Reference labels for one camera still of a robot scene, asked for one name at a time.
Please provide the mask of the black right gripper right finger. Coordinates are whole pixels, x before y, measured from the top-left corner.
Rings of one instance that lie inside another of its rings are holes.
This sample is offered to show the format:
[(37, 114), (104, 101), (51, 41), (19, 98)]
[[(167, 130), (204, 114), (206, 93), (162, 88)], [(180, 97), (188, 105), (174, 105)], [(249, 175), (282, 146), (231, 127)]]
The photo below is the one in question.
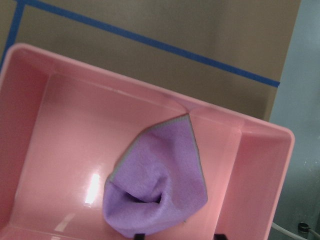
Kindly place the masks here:
[(225, 234), (215, 234), (215, 240), (227, 240), (227, 236)]

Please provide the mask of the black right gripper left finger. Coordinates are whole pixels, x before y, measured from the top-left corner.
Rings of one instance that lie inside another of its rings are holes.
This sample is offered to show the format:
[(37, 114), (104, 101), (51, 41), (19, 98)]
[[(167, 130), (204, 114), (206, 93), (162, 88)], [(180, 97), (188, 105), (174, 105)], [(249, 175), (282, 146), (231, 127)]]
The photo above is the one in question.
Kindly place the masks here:
[(145, 234), (144, 233), (136, 233), (134, 235), (134, 240), (145, 240)]

